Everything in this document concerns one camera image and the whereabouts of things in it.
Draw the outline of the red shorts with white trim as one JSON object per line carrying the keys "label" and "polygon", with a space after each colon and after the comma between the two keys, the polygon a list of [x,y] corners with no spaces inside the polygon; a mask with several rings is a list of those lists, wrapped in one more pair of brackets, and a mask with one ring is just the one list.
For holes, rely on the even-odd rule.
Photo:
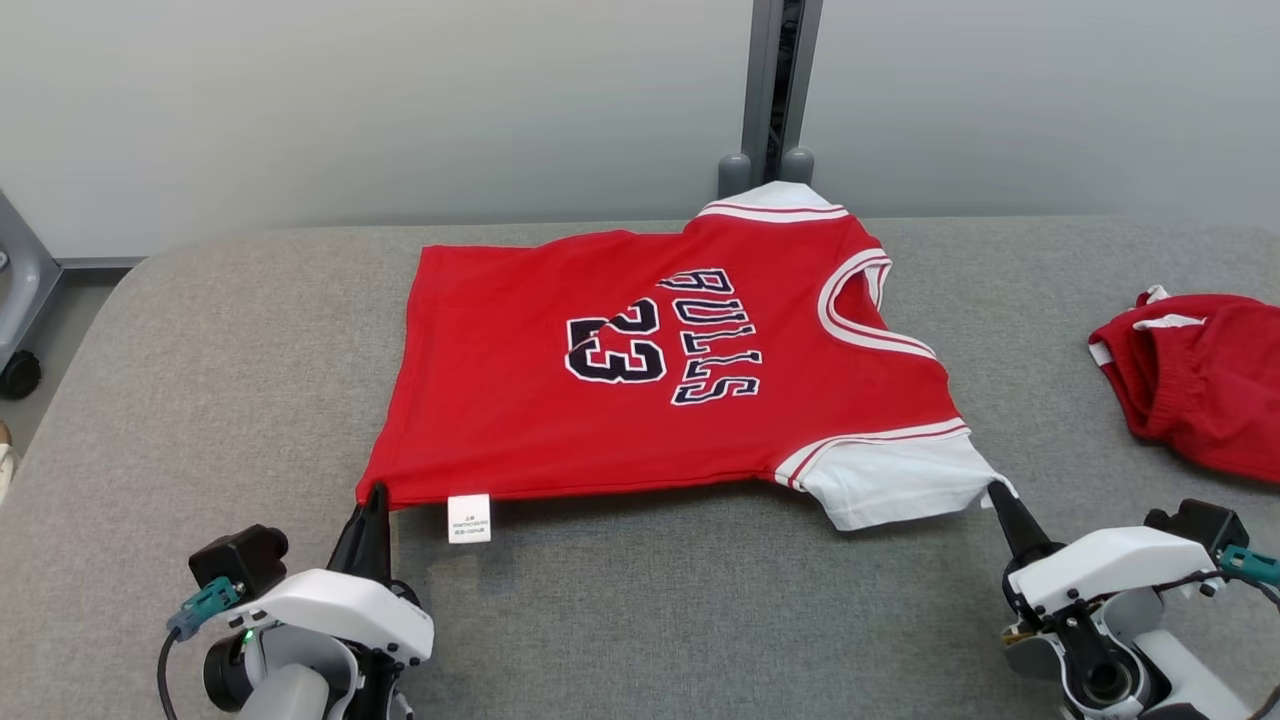
{"label": "red shorts with white trim", "polygon": [[1280,486],[1280,306],[1156,284],[1088,350],[1134,437]]}

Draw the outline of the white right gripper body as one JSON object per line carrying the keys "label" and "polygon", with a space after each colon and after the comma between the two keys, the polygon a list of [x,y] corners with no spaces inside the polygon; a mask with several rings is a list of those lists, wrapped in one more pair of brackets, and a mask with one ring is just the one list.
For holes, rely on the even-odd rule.
{"label": "white right gripper body", "polygon": [[1094,530],[1021,570],[1007,570],[1002,592],[1024,616],[1056,614],[1137,588],[1179,582],[1210,571],[1211,557],[1189,539],[1148,527]]}

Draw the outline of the grey metal caster leg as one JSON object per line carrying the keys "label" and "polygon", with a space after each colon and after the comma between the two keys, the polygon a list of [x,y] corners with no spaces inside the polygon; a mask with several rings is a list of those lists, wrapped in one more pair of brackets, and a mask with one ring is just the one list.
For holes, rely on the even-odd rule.
{"label": "grey metal caster leg", "polygon": [[9,272],[0,293],[0,398],[31,396],[42,379],[38,359],[24,337],[50,299],[61,268],[0,190],[0,275]]}

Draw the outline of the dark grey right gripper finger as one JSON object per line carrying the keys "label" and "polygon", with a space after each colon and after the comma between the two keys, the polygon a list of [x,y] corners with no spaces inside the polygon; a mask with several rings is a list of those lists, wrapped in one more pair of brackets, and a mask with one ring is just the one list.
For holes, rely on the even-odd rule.
{"label": "dark grey right gripper finger", "polygon": [[1009,484],[992,480],[987,496],[998,516],[1011,560],[1007,570],[1021,570],[1059,552],[1066,544],[1052,541]]}

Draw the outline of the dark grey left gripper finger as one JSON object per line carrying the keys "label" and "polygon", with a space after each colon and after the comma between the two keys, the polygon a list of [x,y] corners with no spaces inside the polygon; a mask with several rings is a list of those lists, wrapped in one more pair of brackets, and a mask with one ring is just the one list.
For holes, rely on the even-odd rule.
{"label": "dark grey left gripper finger", "polygon": [[372,556],[379,582],[390,583],[390,495],[383,483],[372,486]]}
{"label": "dark grey left gripper finger", "polygon": [[356,503],[332,556],[329,571],[378,582],[378,486],[362,503]]}

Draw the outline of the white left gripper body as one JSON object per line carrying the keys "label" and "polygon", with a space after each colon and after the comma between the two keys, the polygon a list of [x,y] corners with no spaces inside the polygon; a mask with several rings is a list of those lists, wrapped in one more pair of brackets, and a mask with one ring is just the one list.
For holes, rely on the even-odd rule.
{"label": "white left gripper body", "polygon": [[430,659],[434,621],[385,585],[311,569],[239,619],[250,683],[239,720],[422,720],[401,676]]}

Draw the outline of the grey partition post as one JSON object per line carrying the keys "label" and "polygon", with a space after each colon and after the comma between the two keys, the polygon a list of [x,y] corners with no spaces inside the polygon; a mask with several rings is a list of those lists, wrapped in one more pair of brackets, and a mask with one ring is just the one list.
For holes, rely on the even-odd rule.
{"label": "grey partition post", "polygon": [[824,0],[751,0],[740,150],[717,168],[727,199],[773,181],[810,184],[815,154],[801,143]]}

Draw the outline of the red white Bulls jersey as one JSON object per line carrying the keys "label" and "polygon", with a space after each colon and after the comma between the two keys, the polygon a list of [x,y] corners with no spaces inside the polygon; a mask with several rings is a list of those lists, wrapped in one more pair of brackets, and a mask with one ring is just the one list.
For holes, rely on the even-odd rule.
{"label": "red white Bulls jersey", "polygon": [[892,261],[776,181],[681,231],[421,251],[357,496],[394,509],[765,480],[844,532],[991,506],[934,350],[882,315]]}

